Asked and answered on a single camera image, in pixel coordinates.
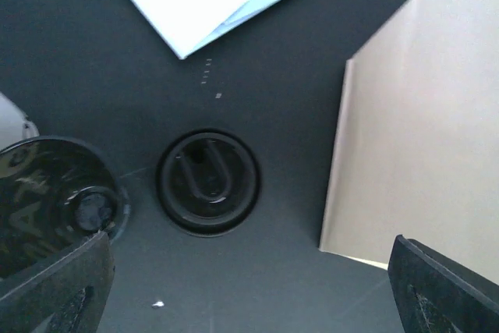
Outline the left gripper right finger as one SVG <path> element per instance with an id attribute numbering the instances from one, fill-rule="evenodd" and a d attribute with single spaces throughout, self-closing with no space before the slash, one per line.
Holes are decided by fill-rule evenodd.
<path id="1" fill-rule="evenodd" d="M 388 264 L 405 332 L 497 332 L 498 285 L 402 235 Z"/>

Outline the beige paper bag with handles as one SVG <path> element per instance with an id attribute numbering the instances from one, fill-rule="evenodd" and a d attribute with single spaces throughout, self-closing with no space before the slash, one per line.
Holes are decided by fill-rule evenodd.
<path id="1" fill-rule="evenodd" d="M 498 0 L 408 0 L 346 62 L 319 248 L 498 280 Z"/>

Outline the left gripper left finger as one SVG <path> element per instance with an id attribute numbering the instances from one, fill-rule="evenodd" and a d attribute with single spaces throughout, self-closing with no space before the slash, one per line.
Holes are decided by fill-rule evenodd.
<path id="1" fill-rule="evenodd" d="M 114 276 L 108 234 L 81 239 L 1 281 L 1 331 L 95 332 Z"/>

